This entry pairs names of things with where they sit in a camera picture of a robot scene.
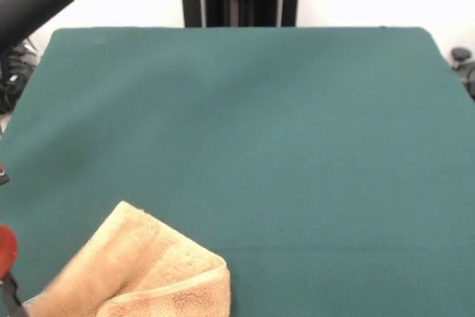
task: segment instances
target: black cable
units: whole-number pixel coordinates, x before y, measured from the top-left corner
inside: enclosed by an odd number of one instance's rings
[[[472,80],[475,82],[475,65],[472,66],[471,69],[468,70],[467,72],[467,91],[468,91],[468,94],[474,97],[474,95],[472,95],[472,92],[471,92]]]
[[[37,50],[29,39],[0,55],[0,114],[13,111],[37,60]]]

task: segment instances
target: tan towel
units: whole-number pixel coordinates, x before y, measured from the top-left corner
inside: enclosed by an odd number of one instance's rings
[[[219,256],[121,202],[51,285],[31,317],[227,317]]]

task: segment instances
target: fabric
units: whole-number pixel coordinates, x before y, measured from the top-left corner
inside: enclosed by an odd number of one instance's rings
[[[473,110],[421,29],[61,30],[0,140],[20,296],[126,200],[233,317],[472,317]]]
[[[228,317],[219,256],[121,202],[29,307],[30,317]]]

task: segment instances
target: green felt surface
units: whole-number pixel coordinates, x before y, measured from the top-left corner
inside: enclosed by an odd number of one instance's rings
[[[474,138],[420,29],[62,30],[0,221],[24,298],[127,200],[228,261],[233,317],[473,317]]]

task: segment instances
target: red part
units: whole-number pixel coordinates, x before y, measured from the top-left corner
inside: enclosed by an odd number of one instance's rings
[[[8,226],[0,224],[0,280],[10,271],[18,256],[16,237]]]

